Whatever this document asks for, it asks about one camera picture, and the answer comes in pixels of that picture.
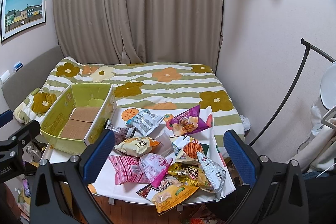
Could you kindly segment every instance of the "green cardboard box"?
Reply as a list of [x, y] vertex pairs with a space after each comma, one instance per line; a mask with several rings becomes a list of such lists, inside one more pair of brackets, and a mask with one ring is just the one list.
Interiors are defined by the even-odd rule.
[[[116, 105], [111, 84], [87, 83], [70, 85], [57, 98], [46, 114], [41, 124], [42, 135], [54, 148], [73, 155], [80, 155], [88, 145], [98, 139], [104, 130], [106, 119], [111, 118]], [[84, 133], [85, 136], [80, 139], [62, 138], [61, 135], [69, 136], [69, 134], [62, 134], [62, 131], [71, 115], [75, 113], [74, 109], [85, 110], [87, 107], [99, 109], [99, 111], [96, 117], [92, 119], [92, 124], [86, 127], [85, 132], [87, 131], [87, 133]]]

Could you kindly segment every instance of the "wall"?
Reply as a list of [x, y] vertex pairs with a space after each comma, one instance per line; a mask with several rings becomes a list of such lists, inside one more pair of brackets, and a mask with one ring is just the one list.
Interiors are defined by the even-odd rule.
[[[24, 65], [55, 47], [58, 44], [56, 36], [53, 0], [46, 0], [46, 23], [27, 29], [5, 41], [0, 45], [0, 75], [6, 70], [13, 73], [14, 64], [21, 61]], [[0, 113], [8, 110], [9, 107], [0, 90]], [[0, 128], [0, 140], [6, 140], [8, 136], [20, 128], [19, 123], [13, 119], [10, 123]], [[14, 178], [6, 184], [12, 192], [15, 187], [20, 187], [22, 181], [19, 177]]]
[[[336, 58], [336, 0], [224, 0], [223, 44], [217, 77], [238, 112], [251, 121], [249, 143], [287, 93], [306, 41]], [[253, 145], [258, 154], [285, 161], [309, 136], [310, 107], [330, 63], [311, 51], [288, 102]]]

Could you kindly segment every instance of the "pink snack bag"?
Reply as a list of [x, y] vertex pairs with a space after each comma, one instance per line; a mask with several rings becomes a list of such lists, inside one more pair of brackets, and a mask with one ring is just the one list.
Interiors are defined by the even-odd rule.
[[160, 155], [148, 153], [140, 157], [140, 168], [150, 183], [157, 188], [167, 174], [172, 161], [172, 158], [165, 159]]
[[131, 156], [109, 156], [115, 170], [115, 184], [125, 182], [149, 183], [146, 175], [141, 171], [139, 160]]
[[197, 133], [209, 128], [209, 126], [200, 118], [200, 109], [200, 105], [194, 106], [169, 121], [173, 127], [175, 136], [183, 136], [187, 133]]

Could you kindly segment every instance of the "framed picture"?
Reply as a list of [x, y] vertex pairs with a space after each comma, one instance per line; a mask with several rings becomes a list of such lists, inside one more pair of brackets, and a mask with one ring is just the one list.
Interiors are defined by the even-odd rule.
[[2, 0], [1, 43], [30, 27], [45, 23], [45, 0]]

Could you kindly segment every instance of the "smartphone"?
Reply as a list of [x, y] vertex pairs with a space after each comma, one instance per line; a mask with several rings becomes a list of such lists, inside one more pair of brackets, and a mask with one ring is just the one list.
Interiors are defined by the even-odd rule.
[[25, 191], [25, 196], [26, 198], [30, 197], [30, 189], [29, 189], [29, 185], [28, 185], [28, 180], [27, 179], [22, 179], [23, 182], [23, 189]]

